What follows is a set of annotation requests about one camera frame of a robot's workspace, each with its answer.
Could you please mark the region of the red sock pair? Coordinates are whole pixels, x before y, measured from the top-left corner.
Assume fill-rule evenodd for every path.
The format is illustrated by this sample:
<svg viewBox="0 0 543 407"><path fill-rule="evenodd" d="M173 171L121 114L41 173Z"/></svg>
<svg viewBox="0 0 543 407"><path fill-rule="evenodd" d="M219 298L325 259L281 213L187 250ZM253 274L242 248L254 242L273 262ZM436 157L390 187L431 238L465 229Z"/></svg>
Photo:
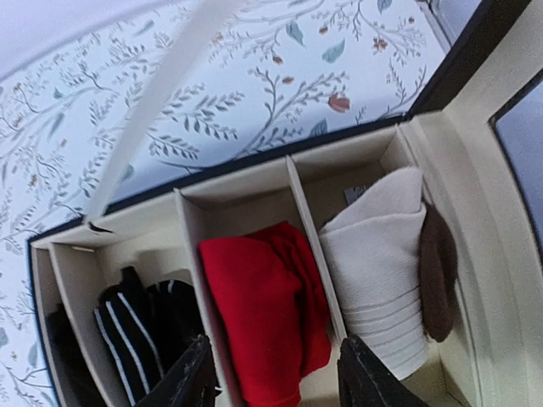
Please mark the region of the red sock pair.
<svg viewBox="0 0 543 407"><path fill-rule="evenodd" d="M311 246L287 221L199 244L204 273L249 406L296 406L303 378L326 366L327 299Z"/></svg>

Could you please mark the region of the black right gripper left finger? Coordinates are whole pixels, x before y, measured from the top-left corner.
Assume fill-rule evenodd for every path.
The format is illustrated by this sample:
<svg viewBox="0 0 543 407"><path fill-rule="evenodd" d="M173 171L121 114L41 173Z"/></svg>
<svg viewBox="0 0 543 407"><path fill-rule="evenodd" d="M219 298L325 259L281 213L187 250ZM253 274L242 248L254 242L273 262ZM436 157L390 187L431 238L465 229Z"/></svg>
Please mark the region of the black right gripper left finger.
<svg viewBox="0 0 543 407"><path fill-rule="evenodd" d="M160 362L157 346L149 335L138 335L133 345L137 378L142 387L133 389L140 397L136 406L214 406L216 370L210 339L201 334L188 346L169 370Z"/></svg>

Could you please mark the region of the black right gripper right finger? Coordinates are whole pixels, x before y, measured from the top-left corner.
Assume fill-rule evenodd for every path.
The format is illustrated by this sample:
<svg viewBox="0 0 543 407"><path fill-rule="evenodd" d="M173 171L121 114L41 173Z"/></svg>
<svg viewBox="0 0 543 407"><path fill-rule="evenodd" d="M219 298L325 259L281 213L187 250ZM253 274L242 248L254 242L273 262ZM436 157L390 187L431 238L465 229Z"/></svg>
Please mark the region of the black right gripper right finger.
<svg viewBox="0 0 543 407"><path fill-rule="evenodd" d="M428 406L408 390L356 335L345 338L338 360L341 406Z"/></svg>

